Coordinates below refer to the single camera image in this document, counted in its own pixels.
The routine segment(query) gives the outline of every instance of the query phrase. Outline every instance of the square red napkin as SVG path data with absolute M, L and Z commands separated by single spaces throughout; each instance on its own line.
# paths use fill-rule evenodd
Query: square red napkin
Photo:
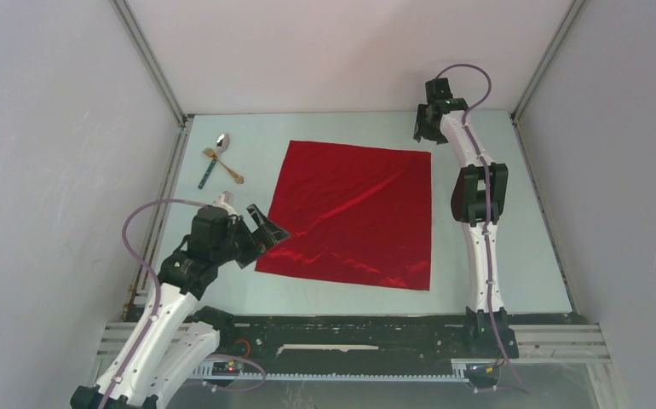
M 268 217 L 291 238 L 257 271 L 429 289 L 430 153 L 291 141 Z

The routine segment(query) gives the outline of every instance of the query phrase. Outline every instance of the spoon handle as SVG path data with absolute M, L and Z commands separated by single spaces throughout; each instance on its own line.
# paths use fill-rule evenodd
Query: spoon handle
M 238 173 L 236 173 L 234 170 L 228 168 L 220 159 L 215 158 L 215 160 L 217 160 L 217 163 L 221 164 L 222 167 L 225 168 L 225 170 L 227 170 L 227 173 L 229 173 L 230 176 L 233 177 L 233 180 L 235 181 L 235 183 L 238 183 L 239 185 L 242 185 L 243 183 L 245 183 L 245 179 L 241 175 L 238 175 Z
M 213 160 L 210 161 L 210 166 L 208 166 L 208 170 L 205 171 L 205 174 L 203 175 L 203 179 L 200 180 L 200 184 L 198 185 L 198 189 L 202 189 L 203 186 L 205 186 L 205 183 L 208 181 L 208 176 L 210 176 L 210 172 L 213 171 L 213 168 L 215 168 L 215 163 L 217 160 L 213 158 Z

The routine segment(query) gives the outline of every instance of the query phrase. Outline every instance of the silver spoon with blue handle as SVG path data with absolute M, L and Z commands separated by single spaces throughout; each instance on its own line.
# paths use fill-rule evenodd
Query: silver spoon with blue handle
M 227 134 L 220 134 L 216 142 L 216 153 L 220 154 L 225 152 L 227 150 L 228 145 L 230 145 L 230 136 L 228 136 Z M 210 166 L 208 166 L 208 170 L 205 171 L 205 174 L 203 175 L 203 179 L 200 181 L 200 184 L 198 185 L 198 189 L 202 189 L 203 186 L 205 186 L 205 183 L 208 181 L 208 176 L 210 176 L 210 172 L 212 172 L 213 168 L 215 168 L 216 163 L 217 163 L 217 158 L 213 158 L 213 160 L 210 161 Z

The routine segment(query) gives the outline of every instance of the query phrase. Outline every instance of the red cloth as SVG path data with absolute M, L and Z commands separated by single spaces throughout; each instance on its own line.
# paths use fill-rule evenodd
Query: red cloth
M 291 141 L 268 217 L 291 238 L 257 271 L 429 289 L 430 153 Z

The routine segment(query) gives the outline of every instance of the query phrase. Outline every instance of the spoon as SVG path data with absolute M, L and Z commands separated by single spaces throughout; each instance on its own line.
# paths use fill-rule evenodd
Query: spoon
M 227 134 L 220 134 L 220 136 L 217 137 L 216 141 L 216 151 L 217 153 L 223 153 L 227 151 L 227 146 L 230 145 L 230 136 Z M 198 189 L 202 189 L 203 186 L 205 186 L 205 183 L 208 181 L 208 176 L 210 176 L 210 172 L 213 171 L 213 168 L 215 168 L 215 163 L 217 162 L 216 158 L 213 158 L 213 160 L 210 161 L 210 166 L 208 166 L 208 170 L 205 171 L 205 174 L 203 175 L 203 179 L 200 180 L 200 184 L 198 185 Z
M 245 183 L 245 179 L 241 175 L 235 173 L 232 169 L 228 168 L 220 159 L 217 158 L 217 153 L 214 150 L 207 148 L 203 151 L 203 153 L 213 158 L 213 160 L 216 160 L 218 164 L 221 164 L 222 167 L 225 168 L 225 170 L 227 170 L 227 173 L 229 173 L 230 176 L 233 177 L 235 183 L 238 183 L 239 185 Z

